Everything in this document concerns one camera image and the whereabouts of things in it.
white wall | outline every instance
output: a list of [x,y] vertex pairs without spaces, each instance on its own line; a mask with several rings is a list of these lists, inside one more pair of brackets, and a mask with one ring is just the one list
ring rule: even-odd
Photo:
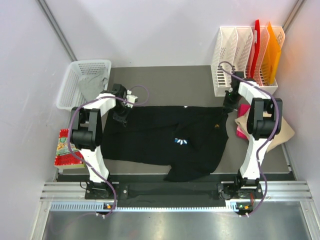
[[24,240],[54,174],[55,101],[69,59],[35,0],[0,3],[0,238]]
[[298,177],[307,180],[320,212],[320,1],[307,0],[285,36],[276,95],[295,130],[287,143]]
[[209,65],[220,26],[281,26],[295,0],[47,0],[78,59]]

laundry basket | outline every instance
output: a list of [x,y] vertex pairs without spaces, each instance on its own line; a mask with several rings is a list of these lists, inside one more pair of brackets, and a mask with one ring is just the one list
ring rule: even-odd
[[111,61],[96,59],[72,62],[64,75],[56,107],[58,109],[71,111],[73,107],[78,107],[81,104],[84,104],[86,99],[79,90],[78,82],[89,78],[92,75],[96,75],[101,69],[107,69],[103,75],[103,77],[108,80],[104,87],[106,90],[109,83]]

black t-shirt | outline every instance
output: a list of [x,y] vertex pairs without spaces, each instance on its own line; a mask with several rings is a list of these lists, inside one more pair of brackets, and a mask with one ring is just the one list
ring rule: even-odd
[[222,107],[134,107],[126,127],[113,120],[112,113],[103,132],[103,158],[170,165],[168,181],[185,182],[214,172],[228,140],[228,115]]

